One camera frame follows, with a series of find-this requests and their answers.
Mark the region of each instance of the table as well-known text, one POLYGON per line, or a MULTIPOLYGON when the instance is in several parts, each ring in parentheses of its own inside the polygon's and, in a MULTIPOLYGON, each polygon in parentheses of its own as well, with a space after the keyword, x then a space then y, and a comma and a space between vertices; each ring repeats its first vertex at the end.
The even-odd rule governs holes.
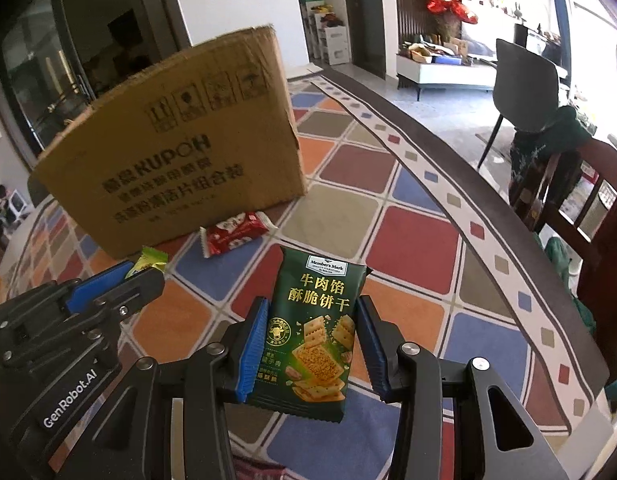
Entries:
MULTIPOLYGON (((170 255, 164 294, 124 324, 124 368, 143 354, 185 358, 219 339, 254 296, 270 296, 279 246, 365 262, 374 272, 363 293, 380 316, 446 359, 486 357, 579 478, 610 433, 596 404, 607 370, 531 235, 448 145, 361 84, 327 69, 289 91, 308 194, 267 210, 274 234, 223 256, 205 260, 196 233, 160 244, 170 255)), ((116 263, 53 200, 35 215, 21 254, 0 269, 2 298, 116 263)), ((173 409, 178 425, 181 403, 173 409)), ((450 479, 451 406, 444 415, 450 479)), ((341 424, 251 406, 229 405, 226 416, 238 454, 283 463, 308 480, 377 480, 390 464, 398 409, 372 393, 356 344, 341 424)), ((183 478, 178 459, 173 477, 183 478)))
POLYGON ((397 76, 400 84, 404 79, 413 82, 417 88, 418 101, 423 88, 461 86, 467 89, 492 90, 496 74, 494 67, 479 62, 474 66, 418 63, 397 54, 397 76))

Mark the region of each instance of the yellow snack wrapper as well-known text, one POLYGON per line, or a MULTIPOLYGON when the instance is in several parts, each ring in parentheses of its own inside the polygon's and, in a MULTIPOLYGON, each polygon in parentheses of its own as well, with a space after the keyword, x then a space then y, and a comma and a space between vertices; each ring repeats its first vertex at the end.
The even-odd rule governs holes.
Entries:
POLYGON ((132 275, 137 274, 140 270, 144 270, 147 267, 155 267, 156 269, 164 272, 164 268, 168 263, 168 254, 158 251, 153 247, 144 247, 140 258, 133 265, 133 268, 126 274, 124 279, 130 278, 132 275))

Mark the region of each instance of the doorway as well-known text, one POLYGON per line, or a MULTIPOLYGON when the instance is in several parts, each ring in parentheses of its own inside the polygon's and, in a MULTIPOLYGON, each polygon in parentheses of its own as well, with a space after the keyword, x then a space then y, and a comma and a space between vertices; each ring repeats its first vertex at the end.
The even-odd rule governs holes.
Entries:
POLYGON ((353 64, 384 79, 386 47, 382 0, 346 0, 353 64))

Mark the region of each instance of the snack package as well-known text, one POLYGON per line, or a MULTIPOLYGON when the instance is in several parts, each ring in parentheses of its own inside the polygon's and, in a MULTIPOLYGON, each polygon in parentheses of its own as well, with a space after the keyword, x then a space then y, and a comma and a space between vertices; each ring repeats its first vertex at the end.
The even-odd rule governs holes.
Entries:
POLYGON ((240 213, 212 227, 200 227, 204 258, 227 253, 275 229, 262 211, 240 213))
POLYGON ((137 274, 140 270, 144 270, 147 267, 155 267, 156 269, 164 272, 164 268, 168 263, 168 254, 163 253, 162 251, 158 251, 153 247, 144 247, 142 249, 142 253, 140 254, 140 258, 135 265, 133 265, 132 269, 127 272, 124 279, 130 278, 132 275, 137 274))
POLYGON ((237 480, 284 480, 286 468, 280 464, 272 464, 243 456, 233 455, 235 476, 237 480))
POLYGON ((339 422, 368 267, 282 248, 264 353, 247 403, 339 422))

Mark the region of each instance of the gray chair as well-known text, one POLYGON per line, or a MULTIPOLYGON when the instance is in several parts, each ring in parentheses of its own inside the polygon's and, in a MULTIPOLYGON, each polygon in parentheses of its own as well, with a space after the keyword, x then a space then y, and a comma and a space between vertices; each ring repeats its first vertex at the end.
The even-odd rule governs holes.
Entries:
POLYGON ((552 62, 505 40, 497 40, 496 49, 493 104, 500 116, 479 159, 478 170, 493 146, 503 119, 518 131, 536 134, 550 124, 559 102, 559 78, 552 62))

